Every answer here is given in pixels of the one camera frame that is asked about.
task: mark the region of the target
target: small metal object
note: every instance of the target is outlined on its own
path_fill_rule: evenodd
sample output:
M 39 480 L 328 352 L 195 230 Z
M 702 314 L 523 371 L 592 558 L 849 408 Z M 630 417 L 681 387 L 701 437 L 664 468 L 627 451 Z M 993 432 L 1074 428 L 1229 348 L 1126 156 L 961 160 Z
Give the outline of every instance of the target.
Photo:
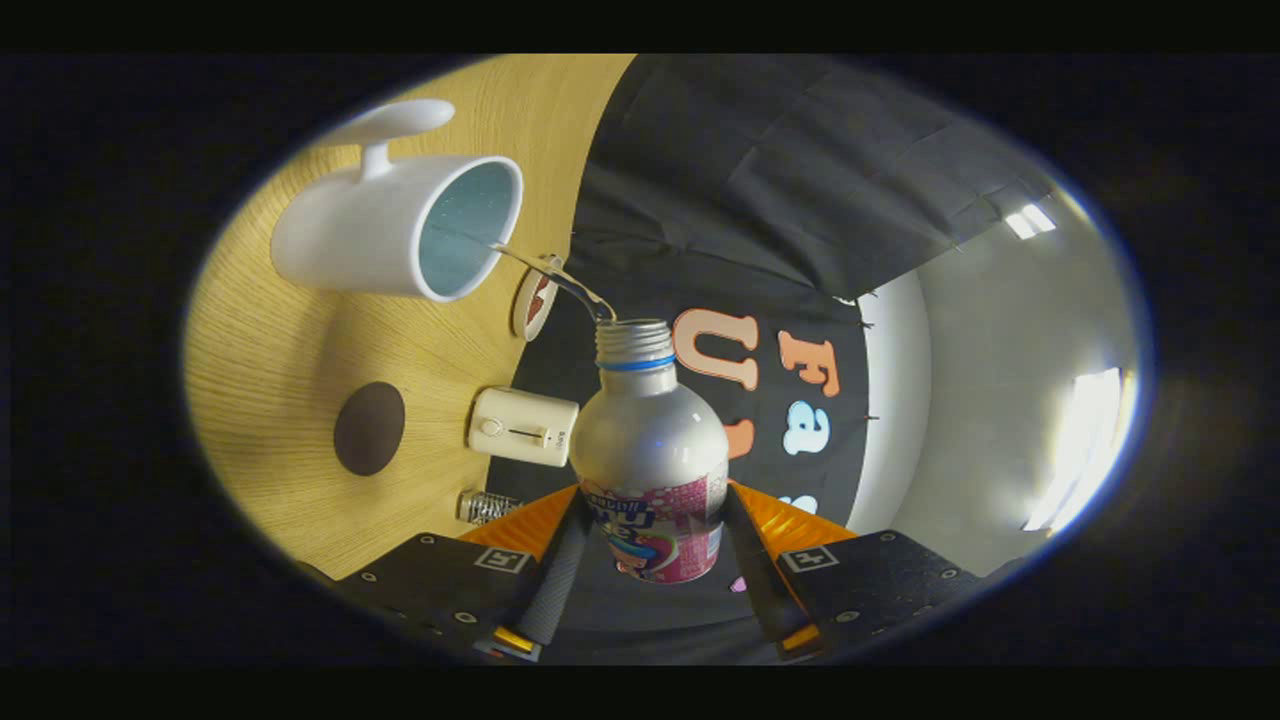
M 524 505 L 515 497 L 465 489 L 458 493 L 457 519 L 472 525 L 484 525 Z

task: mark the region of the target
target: brown coaster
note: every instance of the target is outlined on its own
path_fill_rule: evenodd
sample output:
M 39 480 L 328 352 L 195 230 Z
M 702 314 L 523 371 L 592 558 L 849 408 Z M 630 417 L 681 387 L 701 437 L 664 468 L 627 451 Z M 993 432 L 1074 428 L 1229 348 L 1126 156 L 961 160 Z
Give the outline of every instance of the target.
M 357 475 L 372 475 L 396 456 L 404 434 L 404 398 L 378 382 L 357 389 L 338 413 L 333 448 L 338 461 Z

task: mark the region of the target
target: ceiling light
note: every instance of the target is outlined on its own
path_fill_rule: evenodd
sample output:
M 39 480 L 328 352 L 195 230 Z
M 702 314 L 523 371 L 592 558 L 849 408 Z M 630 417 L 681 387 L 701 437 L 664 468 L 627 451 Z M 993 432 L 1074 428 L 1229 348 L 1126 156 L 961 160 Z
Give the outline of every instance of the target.
M 1005 222 L 1009 223 L 1009 227 L 1014 228 L 1015 233 L 1018 233 L 1018 240 L 1027 240 L 1033 234 L 1036 234 L 1036 231 L 1032 228 L 1032 224 L 1027 220 L 1027 218 L 1021 217 L 1021 214 L 1019 213 L 1009 215 L 1007 218 L 1005 218 Z
M 1048 232 L 1057 227 L 1053 224 L 1053 220 L 1048 219 L 1048 215 L 1044 214 L 1044 210 L 1041 210 L 1036 205 L 1028 205 L 1023 208 L 1021 215 L 1028 220 L 1030 220 L 1032 224 L 1036 225 L 1036 229 L 1038 229 L 1039 232 Z

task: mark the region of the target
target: pink label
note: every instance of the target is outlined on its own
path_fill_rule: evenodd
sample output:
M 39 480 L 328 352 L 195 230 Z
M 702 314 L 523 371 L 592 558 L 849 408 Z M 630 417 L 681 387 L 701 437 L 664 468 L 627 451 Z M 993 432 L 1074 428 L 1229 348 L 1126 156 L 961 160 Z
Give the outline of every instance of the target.
M 625 497 L 579 478 L 595 523 L 626 571 L 650 583 L 685 583 L 719 556 L 727 468 L 691 483 Z

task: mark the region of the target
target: wooden table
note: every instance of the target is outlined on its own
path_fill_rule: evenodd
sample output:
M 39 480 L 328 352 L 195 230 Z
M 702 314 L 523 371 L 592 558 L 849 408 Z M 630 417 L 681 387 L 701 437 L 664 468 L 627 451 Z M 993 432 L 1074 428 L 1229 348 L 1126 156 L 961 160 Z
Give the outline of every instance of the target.
M 393 141 L 392 159 L 513 159 L 525 199 L 512 247 L 567 258 L 586 154 L 631 59 L 508 55 L 434 79 L 398 100 L 448 100 L 453 120 Z M 480 388 L 511 382 L 525 346 L 511 331 L 524 269 L 509 259 L 448 305 L 314 291 L 275 273 L 270 237 L 284 208 L 357 163 L 355 146 L 308 149 L 243 205 L 201 273 L 184 338 L 192 420 L 216 477 L 287 553 L 335 578 L 413 533 L 472 528 L 454 519 L 454 501 L 484 487 L 489 456 L 466 447 L 467 413 Z M 403 396 L 404 434 L 387 468 L 357 477 L 334 452 L 334 421 L 375 380 Z

